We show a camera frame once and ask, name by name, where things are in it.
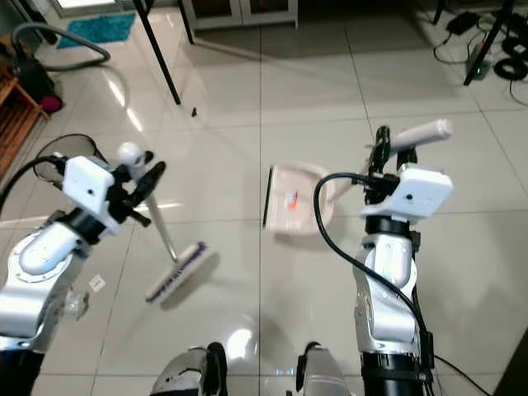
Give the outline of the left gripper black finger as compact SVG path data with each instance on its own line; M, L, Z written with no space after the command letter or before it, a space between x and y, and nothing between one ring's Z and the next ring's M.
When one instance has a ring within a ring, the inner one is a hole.
M136 187L132 192L132 206L146 205L149 209L158 207L153 193L167 170L165 162L156 162L148 168L147 163L132 163L132 177Z

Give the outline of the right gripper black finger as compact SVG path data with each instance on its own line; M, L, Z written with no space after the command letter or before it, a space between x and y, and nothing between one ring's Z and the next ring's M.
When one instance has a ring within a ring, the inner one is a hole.
M387 125L381 125L375 132L375 173L384 173L391 151L391 129Z

